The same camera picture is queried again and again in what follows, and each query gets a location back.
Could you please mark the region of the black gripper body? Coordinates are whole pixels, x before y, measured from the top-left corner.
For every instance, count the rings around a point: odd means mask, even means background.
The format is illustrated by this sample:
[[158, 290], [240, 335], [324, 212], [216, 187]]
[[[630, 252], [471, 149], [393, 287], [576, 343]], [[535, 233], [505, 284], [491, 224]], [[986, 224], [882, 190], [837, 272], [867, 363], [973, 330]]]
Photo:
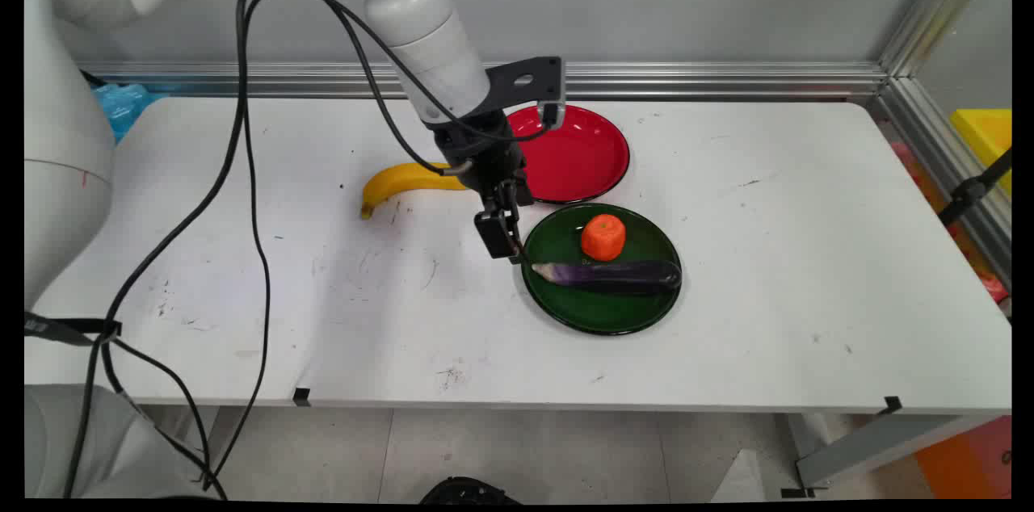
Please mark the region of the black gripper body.
[[503, 143], [473, 134], [450, 121], [436, 123], [435, 144], [449, 165], [472, 162], [465, 173], [459, 174], [459, 180], [479, 195], [481, 205], [485, 195], [494, 191], [507, 178], [525, 178], [528, 185], [525, 172], [527, 159], [518, 143]]

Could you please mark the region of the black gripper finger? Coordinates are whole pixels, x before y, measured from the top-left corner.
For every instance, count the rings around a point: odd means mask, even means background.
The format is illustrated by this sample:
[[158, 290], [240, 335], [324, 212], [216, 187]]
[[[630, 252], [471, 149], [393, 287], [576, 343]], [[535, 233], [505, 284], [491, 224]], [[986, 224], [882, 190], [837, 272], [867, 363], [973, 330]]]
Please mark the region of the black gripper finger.
[[509, 261], [513, 265], [528, 264], [527, 251], [519, 229], [520, 208], [533, 205], [531, 189], [525, 178], [507, 178], [501, 182], [501, 213], [507, 240], [512, 247]]
[[514, 187], [496, 187], [483, 199], [484, 209], [475, 215], [475, 228], [488, 254], [519, 262], [519, 206]]

